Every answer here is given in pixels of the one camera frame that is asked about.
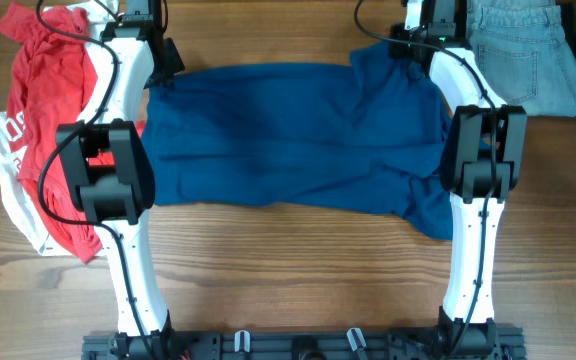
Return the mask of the blue t-shirt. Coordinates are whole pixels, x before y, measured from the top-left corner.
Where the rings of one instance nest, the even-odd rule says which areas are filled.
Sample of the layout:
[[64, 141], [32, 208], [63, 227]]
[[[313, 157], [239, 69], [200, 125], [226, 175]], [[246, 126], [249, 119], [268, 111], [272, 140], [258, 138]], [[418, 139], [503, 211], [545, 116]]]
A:
[[378, 43], [345, 65], [179, 75], [151, 90], [141, 140], [159, 206], [291, 203], [392, 215], [448, 240], [439, 171], [450, 125], [438, 85]]

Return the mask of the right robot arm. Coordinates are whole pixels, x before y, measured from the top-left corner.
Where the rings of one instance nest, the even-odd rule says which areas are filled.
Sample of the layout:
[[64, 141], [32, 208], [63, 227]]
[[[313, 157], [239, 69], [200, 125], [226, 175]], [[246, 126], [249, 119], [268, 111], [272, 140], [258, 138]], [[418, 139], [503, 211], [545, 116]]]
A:
[[463, 1], [403, 0], [404, 22], [389, 35], [393, 58], [411, 57], [441, 90], [453, 114], [439, 166], [452, 212], [449, 284], [438, 322], [393, 329], [392, 359], [524, 359], [521, 329], [494, 320], [495, 242], [516, 186], [527, 115], [495, 94], [465, 37]]

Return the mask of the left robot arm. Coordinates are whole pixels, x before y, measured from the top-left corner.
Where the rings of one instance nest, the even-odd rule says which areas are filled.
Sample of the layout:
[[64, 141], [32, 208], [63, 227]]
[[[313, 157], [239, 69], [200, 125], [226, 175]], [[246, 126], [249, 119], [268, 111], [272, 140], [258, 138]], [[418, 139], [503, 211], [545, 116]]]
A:
[[157, 285], [148, 237], [154, 173], [136, 130], [142, 92], [168, 84], [184, 65], [165, 37], [163, 1], [90, 1], [85, 43], [98, 77], [80, 119], [57, 130], [73, 206], [94, 226], [107, 258], [118, 308], [115, 334], [84, 340], [85, 359], [188, 359]]

